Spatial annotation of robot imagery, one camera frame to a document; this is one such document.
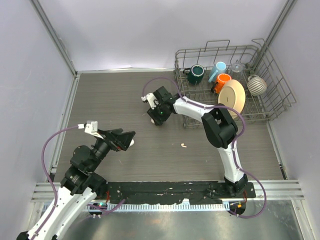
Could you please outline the white charging case gold trim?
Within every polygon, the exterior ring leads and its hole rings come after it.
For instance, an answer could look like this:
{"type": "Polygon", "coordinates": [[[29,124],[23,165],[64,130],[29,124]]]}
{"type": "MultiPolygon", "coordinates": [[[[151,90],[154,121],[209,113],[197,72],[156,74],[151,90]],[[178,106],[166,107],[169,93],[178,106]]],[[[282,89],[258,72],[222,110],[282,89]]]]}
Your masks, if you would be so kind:
{"type": "Polygon", "coordinates": [[[129,147],[132,147],[134,144],[135,144],[135,141],[132,139],[131,142],[130,142],[129,147]]]}

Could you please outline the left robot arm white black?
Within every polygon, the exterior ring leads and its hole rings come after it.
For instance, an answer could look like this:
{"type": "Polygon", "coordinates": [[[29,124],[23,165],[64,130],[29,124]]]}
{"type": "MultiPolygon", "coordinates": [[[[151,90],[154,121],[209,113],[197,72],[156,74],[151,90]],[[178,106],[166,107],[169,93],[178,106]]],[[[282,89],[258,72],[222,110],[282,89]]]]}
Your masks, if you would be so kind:
{"type": "Polygon", "coordinates": [[[75,148],[71,166],[65,172],[59,188],[53,188],[54,199],[34,227],[21,232],[19,240],[61,240],[81,211],[94,199],[102,199],[107,181],[95,173],[110,151],[126,151],[134,144],[135,131],[123,129],[101,130],[95,121],[74,126],[95,137],[91,147],[75,148]]]}

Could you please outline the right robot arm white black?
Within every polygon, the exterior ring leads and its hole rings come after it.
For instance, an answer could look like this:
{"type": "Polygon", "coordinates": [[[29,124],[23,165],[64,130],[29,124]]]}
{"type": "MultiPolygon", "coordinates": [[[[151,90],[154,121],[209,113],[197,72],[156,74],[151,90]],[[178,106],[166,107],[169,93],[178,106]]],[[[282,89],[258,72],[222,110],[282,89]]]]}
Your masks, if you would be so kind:
{"type": "Polygon", "coordinates": [[[233,198],[243,193],[248,177],[242,170],[237,150],[238,126],[226,106],[203,104],[179,93],[172,95],[164,86],[142,96],[141,100],[149,104],[147,114],[156,126],[161,126],[171,114],[202,123],[207,140],[221,157],[226,193],[233,198]]]}

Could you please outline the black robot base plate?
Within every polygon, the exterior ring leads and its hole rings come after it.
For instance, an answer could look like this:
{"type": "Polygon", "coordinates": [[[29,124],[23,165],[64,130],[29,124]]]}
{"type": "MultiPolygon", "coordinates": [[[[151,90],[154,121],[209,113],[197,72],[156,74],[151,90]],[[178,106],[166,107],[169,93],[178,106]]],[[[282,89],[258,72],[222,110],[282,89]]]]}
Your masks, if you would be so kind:
{"type": "Polygon", "coordinates": [[[248,182],[235,192],[223,181],[109,182],[95,187],[96,199],[108,198],[111,204],[124,200],[132,205],[173,205],[188,199],[191,205],[219,204],[223,199],[256,197],[254,184],[248,182]]]}

